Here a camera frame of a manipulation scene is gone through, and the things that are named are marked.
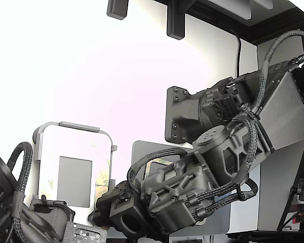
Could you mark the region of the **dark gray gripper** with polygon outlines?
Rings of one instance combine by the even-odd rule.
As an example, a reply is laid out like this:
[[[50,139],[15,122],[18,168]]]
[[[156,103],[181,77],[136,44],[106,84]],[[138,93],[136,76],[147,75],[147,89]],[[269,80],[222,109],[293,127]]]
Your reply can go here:
[[[95,226],[112,226],[126,237],[163,237],[159,225],[136,193],[129,198],[110,202],[108,191],[97,199],[95,210],[88,221]]]

